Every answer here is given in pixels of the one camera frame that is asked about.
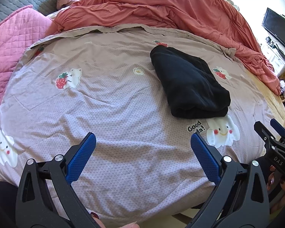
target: television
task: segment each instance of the television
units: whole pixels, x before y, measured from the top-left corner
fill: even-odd
[[[285,18],[267,8],[262,26],[285,46]]]

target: folded black garment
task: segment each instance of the folded black garment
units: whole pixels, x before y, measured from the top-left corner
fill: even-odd
[[[173,116],[192,119],[227,114],[229,91],[216,81],[203,59],[163,45],[156,46],[150,57]]]

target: white cabinet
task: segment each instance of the white cabinet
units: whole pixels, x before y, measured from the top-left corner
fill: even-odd
[[[268,44],[262,45],[262,52],[274,67],[274,73],[279,77],[285,72],[285,61],[280,57],[276,49],[272,49]]]

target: red blanket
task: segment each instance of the red blanket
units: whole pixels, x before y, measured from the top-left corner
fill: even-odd
[[[243,16],[225,0],[79,0],[59,13],[54,31],[79,27],[139,23],[176,28],[210,39],[226,48],[236,48],[235,56],[265,83],[280,94],[278,78],[270,69]]]

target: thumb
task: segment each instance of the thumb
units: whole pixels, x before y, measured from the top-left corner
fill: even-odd
[[[125,225],[125,226],[120,227],[120,228],[139,228],[139,225],[136,224],[136,222],[133,222],[131,224]]]

